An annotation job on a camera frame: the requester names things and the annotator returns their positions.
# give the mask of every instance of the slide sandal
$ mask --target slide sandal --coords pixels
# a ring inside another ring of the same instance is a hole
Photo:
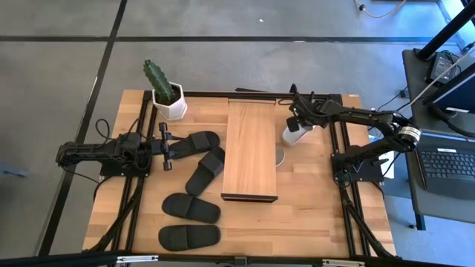
[[[221,232],[215,225],[171,225],[160,229],[158,242],[168,251],[185,251],[216,245]]]
[[[166,197],[162,210],[168,215],[203,223],[215,223],[221,215],[220,207],[185,193]]]
[[[198,162],[198,168],[185,185],[186,192],[193,197],[198,197],[223,169],[224,150],[220,147],[211,149]]]
[[[201,131],[192,133],[181,141],[171,144],[169,150],[174,152],[171,156],[172,159],[182,159],[186,156],[210,151],[218,145],[220,145],[220,137],[216,133]]]

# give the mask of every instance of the concrete floor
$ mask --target concrete floor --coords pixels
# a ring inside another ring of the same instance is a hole
[[[387,1],[365,4],[373,13],[394,6]],[[108,36],[118,6],[119,0],[45,0],[41,4],[4,0],[0,3],[0,35]],[[125,9],[119,35],[426,37],[444,26],[437,4],[430,2],[408,2],[394,16],[371,19],[360,14],[350,0],[134,0]],[[142,72],[145,57],[185,90],[242,87],[287,92],[294,82],[303,92],[360,94],[364,106],[371,108],[405,87],[401,54],[414,47],[421,45],[116,43],[86,142],[101,141],[94,122],[105,118],[113,123],[123,90],[150,88]],[[0,258],[36,253],[61,174],[54,157],[60,144],[74,138],[104,48],[101,42],[0,42],[0,122],[4,125],[0,162],[31,172],[26,179],[0,179]],[[458,51],[454,45],[444,48]],[[397,99],[388,108],[404,103]],[[97,164],[77,168],[92,177],[97,177],[98,170]],[[93,189],[87,180],[74,180],[52,253],[80,251]],[[414,220],[410,200],[387,197],[386,203],[398,255],[457,265],[475,260],[475,242],[463,239],[475,232],[475,225],[428,219],[428,231],[417,232],[405,228]]]

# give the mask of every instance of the wooden block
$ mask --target wooden block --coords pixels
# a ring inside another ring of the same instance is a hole
[[[275,103],[229,103],[224,200],[274,202]]]

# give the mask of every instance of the cactus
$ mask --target cactus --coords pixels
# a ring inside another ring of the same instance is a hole
[[[170,83],[165,77],[160,67],[153,63],[150,59],[145,59],[143,64],[143,72],[147,76],[149,82],[158,94],[158,102],[162,105],[171,105],[177,98]]]

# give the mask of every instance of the white pot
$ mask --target white pot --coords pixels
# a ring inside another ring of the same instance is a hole
[[[160,113],[169,121],[174,121],[178,119],[183,119],[185,116],[186,110],[188,109],[188,105],[185,102],[185,97],[183,95],[183,88],[181,85],[170,82],[170,85],[173,88],[180,89],[180,98],[173,104],[171,105],[161,105],[157,103],[155,99],[155,89],[152,91],[152,98],[154,101],[155,107],[158,108]]]

